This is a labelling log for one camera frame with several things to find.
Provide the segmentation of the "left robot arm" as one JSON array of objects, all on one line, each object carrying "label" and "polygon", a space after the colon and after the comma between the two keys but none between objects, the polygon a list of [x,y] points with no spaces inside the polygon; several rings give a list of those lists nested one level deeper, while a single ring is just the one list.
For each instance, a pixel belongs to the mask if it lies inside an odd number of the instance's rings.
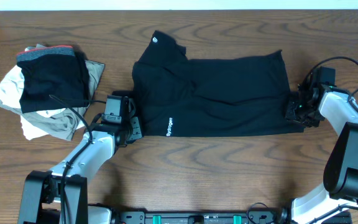
[{"label": "left robot arm", "polygon": [[142,138],[134,100],[109,95],[82,141],[48,171],[25,179],[18,223],[120,223],[115,209],[88,202],[88,184],[120,147]]}]

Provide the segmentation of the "black t-shirt with logo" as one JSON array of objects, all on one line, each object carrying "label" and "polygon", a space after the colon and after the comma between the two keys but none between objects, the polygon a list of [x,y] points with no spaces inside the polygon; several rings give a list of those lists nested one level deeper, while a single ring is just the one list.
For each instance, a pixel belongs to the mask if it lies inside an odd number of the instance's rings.
[{"label": "black t-shirt with logo", "polygon": [[155,31],[133,65],[131,93],[144,134],[236,137],[301,133],[285,119],[290,96],[281,51],[235,59],[189,59]]}]

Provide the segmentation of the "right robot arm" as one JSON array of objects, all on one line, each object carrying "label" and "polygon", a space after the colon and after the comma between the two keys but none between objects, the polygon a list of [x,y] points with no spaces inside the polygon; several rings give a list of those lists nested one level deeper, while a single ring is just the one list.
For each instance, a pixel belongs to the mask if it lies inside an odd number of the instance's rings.
[{"label": "right robot arm", "polygon": [[358,210],[358,105],[347,90],[318,85],[318,113],[338,135],[323,182],[295,198],[284,223],[322,223],[348,209]]}]

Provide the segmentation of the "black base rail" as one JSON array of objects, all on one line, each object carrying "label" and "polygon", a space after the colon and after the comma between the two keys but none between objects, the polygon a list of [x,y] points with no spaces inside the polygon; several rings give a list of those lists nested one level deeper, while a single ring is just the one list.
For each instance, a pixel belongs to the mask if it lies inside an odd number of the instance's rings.
[{"label": "black base rail", "polygon": [[122,224],[248,224],[289,223],[277,220],[272,212],[249,213],[157,213],[121,212],[116,223]]}]

